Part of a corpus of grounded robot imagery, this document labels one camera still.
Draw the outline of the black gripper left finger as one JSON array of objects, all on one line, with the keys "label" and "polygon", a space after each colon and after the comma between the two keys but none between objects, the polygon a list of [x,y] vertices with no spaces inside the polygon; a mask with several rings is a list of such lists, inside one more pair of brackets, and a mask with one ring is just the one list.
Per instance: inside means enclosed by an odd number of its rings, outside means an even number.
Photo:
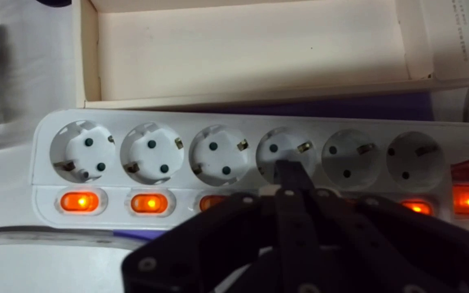
[{"label": "black gripper left finger", "polygon": [[123,260],[124,293],[279,293],[274,208],[240,192],[198,213]]}]

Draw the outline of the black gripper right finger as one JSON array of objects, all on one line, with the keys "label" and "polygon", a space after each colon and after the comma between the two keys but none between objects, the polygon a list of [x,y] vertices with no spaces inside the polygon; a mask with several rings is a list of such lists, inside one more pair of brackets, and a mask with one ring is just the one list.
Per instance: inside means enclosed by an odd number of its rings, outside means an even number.
[{"label": "black gripper right finger", "polygon": [[343,198],[317,188],[299,161],[279,159],[276,179],[287,197],[308,201],[344,247],[370,273],[361,286],[379,293],[469,293],[469,231],[409,210],[380,195]]}]

